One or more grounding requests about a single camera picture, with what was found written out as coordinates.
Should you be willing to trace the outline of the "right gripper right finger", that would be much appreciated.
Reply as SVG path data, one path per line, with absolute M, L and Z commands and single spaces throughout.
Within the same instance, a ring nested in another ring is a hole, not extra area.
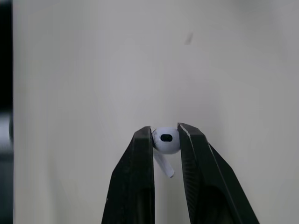
M 192 224 L 259 221 L 229 164 L 196 127 L 178 123 L 185 197 Z

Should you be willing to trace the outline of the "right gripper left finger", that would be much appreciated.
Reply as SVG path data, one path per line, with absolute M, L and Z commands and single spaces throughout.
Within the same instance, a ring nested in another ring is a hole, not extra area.
M 103 224 L 153 224 L 155 185 L 150 126 L 136 131 L 115 166 L 108 188 Z

